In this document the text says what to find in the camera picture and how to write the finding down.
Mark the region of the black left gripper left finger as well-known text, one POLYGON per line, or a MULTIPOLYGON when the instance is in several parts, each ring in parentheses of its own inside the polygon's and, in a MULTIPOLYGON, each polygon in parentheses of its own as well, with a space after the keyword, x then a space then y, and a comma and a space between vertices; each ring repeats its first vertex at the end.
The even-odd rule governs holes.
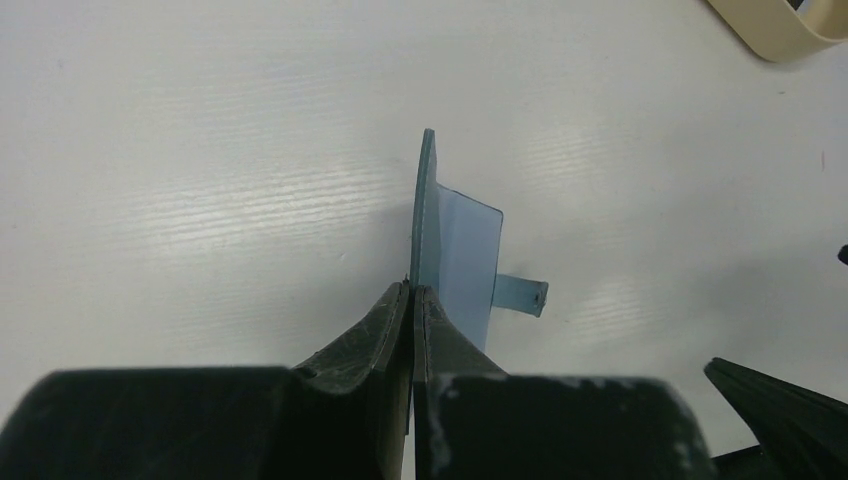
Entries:
POLYGON ((62 370, 1 433, 5 479, 396 479, 411 304, 390 285, 293 367, 62 370))

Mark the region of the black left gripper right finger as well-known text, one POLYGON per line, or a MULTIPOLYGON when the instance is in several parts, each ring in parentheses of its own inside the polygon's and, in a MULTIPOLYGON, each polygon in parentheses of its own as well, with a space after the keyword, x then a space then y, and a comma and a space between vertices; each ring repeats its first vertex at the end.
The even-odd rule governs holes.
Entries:
POLYGON ((653 378, 512 375, 413 301, 420 479, 714 479, 698 422, 653 378))

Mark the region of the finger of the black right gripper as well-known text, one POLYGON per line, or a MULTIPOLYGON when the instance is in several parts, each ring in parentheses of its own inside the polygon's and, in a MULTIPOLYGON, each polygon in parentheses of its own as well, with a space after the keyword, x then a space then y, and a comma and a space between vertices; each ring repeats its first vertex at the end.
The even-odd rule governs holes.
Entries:
POLYGON ((714 459, 721 479, 845 479, 847 404, 714 358, 704 373, 758 444, 714 459))

